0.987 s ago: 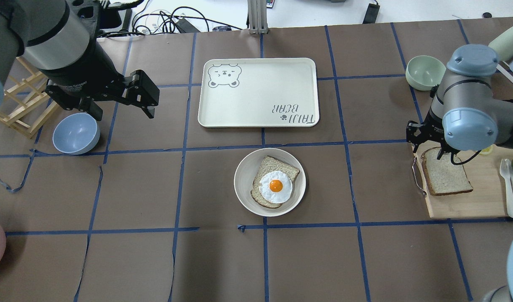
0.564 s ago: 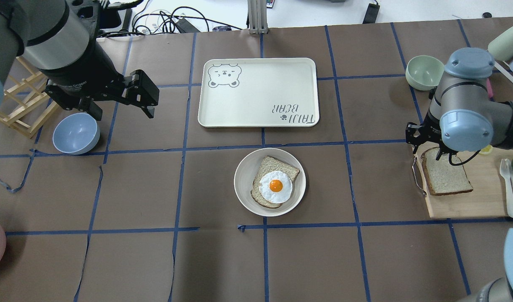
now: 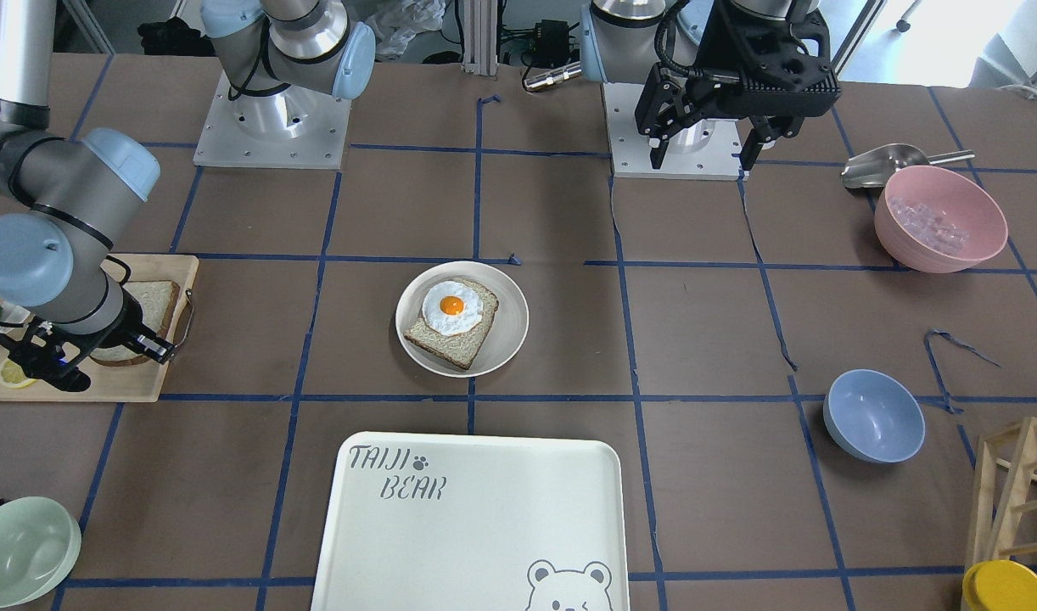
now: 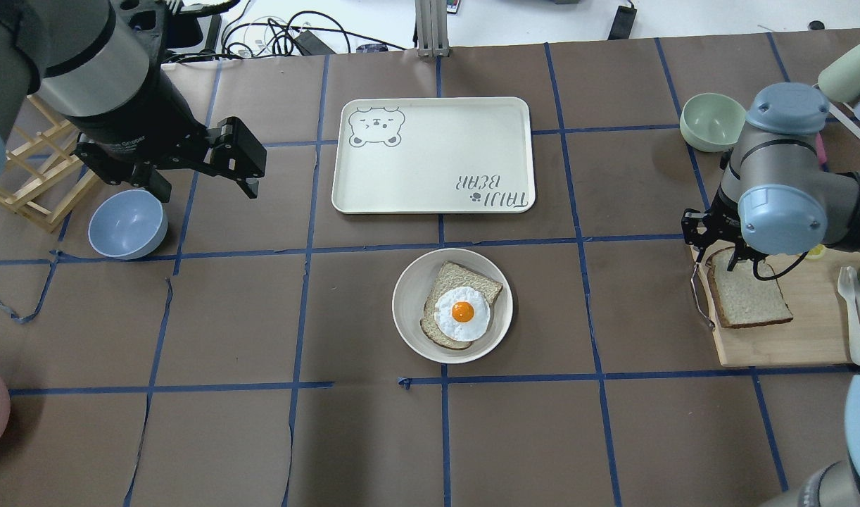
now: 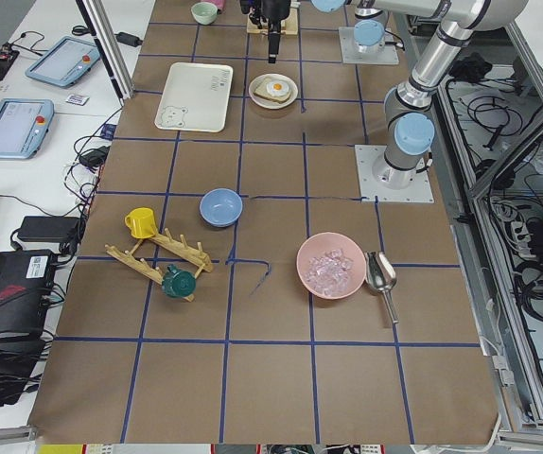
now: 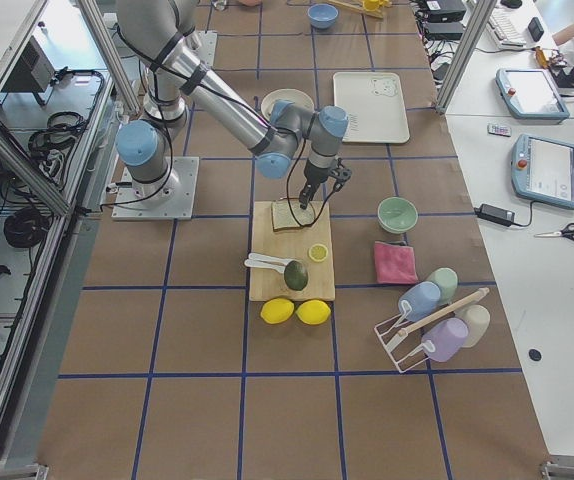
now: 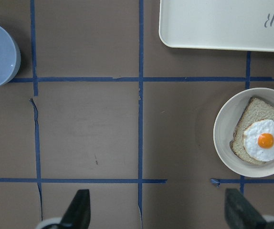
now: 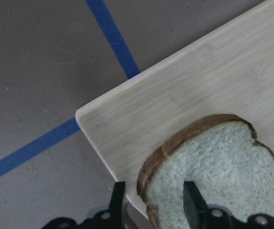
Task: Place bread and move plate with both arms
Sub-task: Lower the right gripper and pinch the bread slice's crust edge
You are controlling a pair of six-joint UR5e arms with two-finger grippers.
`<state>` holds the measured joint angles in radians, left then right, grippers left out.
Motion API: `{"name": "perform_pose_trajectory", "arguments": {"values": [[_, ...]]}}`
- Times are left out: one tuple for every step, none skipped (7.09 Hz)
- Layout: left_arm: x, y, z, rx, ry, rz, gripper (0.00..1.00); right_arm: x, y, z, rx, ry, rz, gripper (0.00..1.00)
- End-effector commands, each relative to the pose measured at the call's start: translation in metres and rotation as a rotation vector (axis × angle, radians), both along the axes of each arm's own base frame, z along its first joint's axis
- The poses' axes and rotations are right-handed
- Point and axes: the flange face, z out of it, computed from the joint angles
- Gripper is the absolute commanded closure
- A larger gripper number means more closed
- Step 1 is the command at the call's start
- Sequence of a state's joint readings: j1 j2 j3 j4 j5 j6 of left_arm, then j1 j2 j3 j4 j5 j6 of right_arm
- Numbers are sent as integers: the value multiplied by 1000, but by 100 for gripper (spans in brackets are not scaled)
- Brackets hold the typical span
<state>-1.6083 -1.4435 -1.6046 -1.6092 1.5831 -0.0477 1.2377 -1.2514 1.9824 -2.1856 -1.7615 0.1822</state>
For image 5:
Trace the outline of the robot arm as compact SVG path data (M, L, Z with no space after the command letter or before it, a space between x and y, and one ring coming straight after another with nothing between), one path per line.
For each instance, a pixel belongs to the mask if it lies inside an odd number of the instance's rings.
M439 82L476 31L501 28L525 9L526 0L485 1L360 1L357 12L398 12L441 20L408 79L384 100L388 144L372 165L384 186L401 190L410 185L421 156L429 151L435 128L426 116Z
M248 16L257 29L267 29L268 63L276 63L281 42L281 25L289 18L291 4L291 1L284 0L239 2L241 12ZM354 40L359 47L373 47L384 40L388 14L384 10L376 9L374 4L374 1L357 2L355 15L359 21L354 27Z

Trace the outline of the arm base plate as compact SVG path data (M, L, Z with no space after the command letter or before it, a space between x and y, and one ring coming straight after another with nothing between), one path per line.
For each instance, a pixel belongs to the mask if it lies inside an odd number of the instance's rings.
M396 170L385 146L355 145L360 198L368 202L434 203L429 173L420 159L415 169Z
M364 32L363 36L378 38L374 45L359 43L355 27L339 28L342 62L350 64L398 65L399 58L394 45L389 44L390 34L381 27L378 31Z

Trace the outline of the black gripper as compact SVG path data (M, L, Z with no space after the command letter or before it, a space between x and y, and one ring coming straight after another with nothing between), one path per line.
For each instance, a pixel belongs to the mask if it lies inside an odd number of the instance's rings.
M281 41L281 21L289 17L290 0L240 0L240 9L253 24L268 22L268 63L276 63Z

